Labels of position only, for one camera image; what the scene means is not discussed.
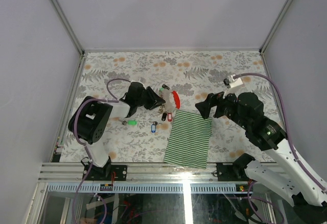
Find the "red handled silver keyring carabiner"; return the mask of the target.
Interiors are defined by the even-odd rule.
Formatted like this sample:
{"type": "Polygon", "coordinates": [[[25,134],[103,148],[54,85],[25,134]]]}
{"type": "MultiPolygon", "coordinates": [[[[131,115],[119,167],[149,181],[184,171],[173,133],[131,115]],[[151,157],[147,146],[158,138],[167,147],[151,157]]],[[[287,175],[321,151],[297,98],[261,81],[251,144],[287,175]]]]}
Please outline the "red handled silver keyring carabiner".
{"type": "Polygon", "coordinates": [[[162,92],[159,91],[159,94],[166,101],[164,104],[166,112],[173,113],[175,110],[181,108],[180,97],[176,91],[164,88],[162,92]]]}

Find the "blue tagged key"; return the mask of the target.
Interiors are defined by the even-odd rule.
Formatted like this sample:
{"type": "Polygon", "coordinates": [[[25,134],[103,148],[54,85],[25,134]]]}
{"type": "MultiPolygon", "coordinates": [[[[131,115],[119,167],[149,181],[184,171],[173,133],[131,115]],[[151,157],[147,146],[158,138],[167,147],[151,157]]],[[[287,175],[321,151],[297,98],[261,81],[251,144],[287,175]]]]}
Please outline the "blue tagged key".
{"type": "Polygon", "coordinates": [[[158,122],[153,122],[151,124],[151,132],[152,133],[156,133],[157,129],[161,126],[162,123],[158,123],[158,122]]]}

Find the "red tagged key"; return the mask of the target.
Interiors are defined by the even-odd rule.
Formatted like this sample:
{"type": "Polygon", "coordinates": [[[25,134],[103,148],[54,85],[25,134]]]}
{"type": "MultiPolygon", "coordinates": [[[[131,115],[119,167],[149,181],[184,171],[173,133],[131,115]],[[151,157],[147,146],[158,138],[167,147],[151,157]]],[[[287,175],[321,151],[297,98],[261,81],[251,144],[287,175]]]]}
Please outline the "red tagged key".
{"type": "Polygon", "coordinates": [[[172,120],[173,120],[173,115],[172,115],[172,113],[168,113],[168,114],[167,114],[167,120],[168,120],[169,122],[172,122],[172,120]]]}

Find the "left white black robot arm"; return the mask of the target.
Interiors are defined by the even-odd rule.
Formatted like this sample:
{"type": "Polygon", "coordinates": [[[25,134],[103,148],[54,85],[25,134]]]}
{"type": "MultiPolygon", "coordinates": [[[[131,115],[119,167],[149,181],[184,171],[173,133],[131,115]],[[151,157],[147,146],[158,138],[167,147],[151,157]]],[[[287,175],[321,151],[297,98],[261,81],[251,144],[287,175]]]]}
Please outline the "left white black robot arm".
{"type": "Polygon", "coordinates": [[[139,107],[153,110],[165,104],[151,87],[141,82],[131,81],[127,92],[122,98],[112,100],[98,99],[87,96],[77,108],[68,123],[68,129],[74,134],[77,142],[82,145],[88,159],[95,166],[94,174],[100,180],[111,177],[112,168],[107,165],[109,155],[105,152],[100,139],[110,118],[129,118],[139,107]]]}

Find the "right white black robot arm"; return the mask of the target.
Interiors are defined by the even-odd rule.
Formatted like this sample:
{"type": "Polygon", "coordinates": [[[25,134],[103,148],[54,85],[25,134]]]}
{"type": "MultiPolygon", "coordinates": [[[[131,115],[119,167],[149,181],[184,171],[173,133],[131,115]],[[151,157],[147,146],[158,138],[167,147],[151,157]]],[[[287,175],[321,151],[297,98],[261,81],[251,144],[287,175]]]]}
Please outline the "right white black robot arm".
{"type": "Polygon", "coordinates": [[[215,107],[214,118],[227,116],[243,128],[250,143],[274,159],[288,175],[285,178],[244,153],[233,163],[236,179],[249,178],[269,188],[286,200],[305,223],[326,222],[326,190],[305,174],[299,165],[301,158],[291,151],[286,132],[264,115],[264,104],[256,94],[208,94],[195,107],[204,119],[215,107]]]}

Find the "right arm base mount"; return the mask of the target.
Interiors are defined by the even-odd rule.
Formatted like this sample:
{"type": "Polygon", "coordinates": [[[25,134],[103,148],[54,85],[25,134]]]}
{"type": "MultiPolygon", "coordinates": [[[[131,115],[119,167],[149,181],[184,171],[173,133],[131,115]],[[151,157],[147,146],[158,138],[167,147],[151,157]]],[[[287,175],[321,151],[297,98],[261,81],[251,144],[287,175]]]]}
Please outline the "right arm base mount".
{"type": "Polygon", "coordinates": [[[248,181],[249,177],[246,175],[245,169],[254,160],[254,157],[244,153],[230,164],[216,163],[216,170],[212,172],[212,175],[220,182],[248,181]]]}

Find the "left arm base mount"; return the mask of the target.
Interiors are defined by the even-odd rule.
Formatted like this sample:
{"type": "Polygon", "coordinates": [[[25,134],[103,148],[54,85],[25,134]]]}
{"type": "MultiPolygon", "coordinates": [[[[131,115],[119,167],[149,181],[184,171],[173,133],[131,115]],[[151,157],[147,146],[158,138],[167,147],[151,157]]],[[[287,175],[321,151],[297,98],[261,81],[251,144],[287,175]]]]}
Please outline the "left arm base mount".
{"type": "Polygon", "coordinates": [[[97,167],[92,165],[86,181],[126,181],[127,179],[127,165],[113,165],[111,158],[108,159],[104,167],[97,167]]]}

